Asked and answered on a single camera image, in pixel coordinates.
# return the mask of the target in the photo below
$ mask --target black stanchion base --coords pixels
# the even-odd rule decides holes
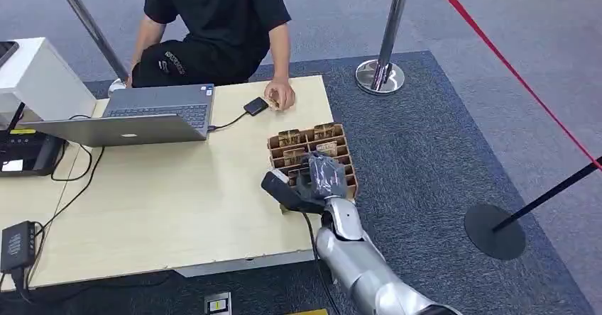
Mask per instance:
[[[514,223],[494,233],[493,227],[510,214],[495,205],[477,204],[464,217],[464,230],[483,253],[499,260],[513,260],[525,250],[525,232]]]

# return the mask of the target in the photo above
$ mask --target gray carpet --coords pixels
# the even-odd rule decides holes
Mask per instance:
[[[348,133],[363,224],[393,270],[464,314],[593,314],[534,217],[521,221],[527,250],[510,262],[485,256],[465,236],[462,220],[471,205],[514,210],[523,200],[432,54],[394,55],[407,83],[387,98],[355,88],[353,72],[363,60],[297,62],[291,70],[298,76],[324,75],[334,117]],[[270,73],[270,67],[261,67],[253,79]],[[101,96],[103,85],[92,90]],[[164,274],[102,283],[151,283]],[[55,296],[90,283],[98,282],[42,293]],[[3,314],[202,314],[203,295],[225,290],[233,293],[235,314],[327,306],[314,265],[306,262],[187,280],[174,276],[152,288],[95,289],[55,309],[9,304]],[[332,290],[342,313],[356,314],[336,287]]]

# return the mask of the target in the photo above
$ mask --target black smartphone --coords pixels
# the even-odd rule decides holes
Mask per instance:
[[[18,49],[18,43],[13,41],[0,42],[0,67]]]

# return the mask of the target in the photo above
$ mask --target floor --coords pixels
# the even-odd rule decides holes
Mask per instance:
[[[407,70],[407,79],[403,92],[387,99],[354,89],[350,74],[364,60],[295,62],[291,71],[322,74],[334,120],[344,124],[353,157],[362,225],[390,268],[464,315],[593,315],[532,215],[521,221],[529,246],[518,259],[491,259],[466,237],[464,214],[474,204],[487,198],[517,209],[524,202],[432,53],[394,54],[392,61]],[[252,80],[265,80],[272,71],[261,67]],[[57,299],[87,285],[150,285],[165,275],[42,288],[36,297]],[[202,314],[203,295],[224,290],[233,295],[234,314],[328,307],[311,262],[189,279],[171,275],[159,287],[94,289],[55,308],[21,303],[2,314]],[[330,289],[341,315],[358,313],[338,287]]]
[[[127,62],[143,0],[84,0]],[[593,155],[602,154],[602,0],[460,0]],[[286,0],[292,60],[378,52],[390,0]],[[64,0],[0,0],[0,38],[47,36],[84,81],[113,74]],[[185,33],[181,23],[168,38]],[[445,0],[408,0],[395,52],[430,50],[525,201],[586,165]],[[594,309],[602,309],[600,172],[535,212]]]

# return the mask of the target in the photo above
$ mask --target silver laptop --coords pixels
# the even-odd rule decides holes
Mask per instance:
[[[213,84],[116,90],[102,118],[22,123],[89,147],[207,139]]]

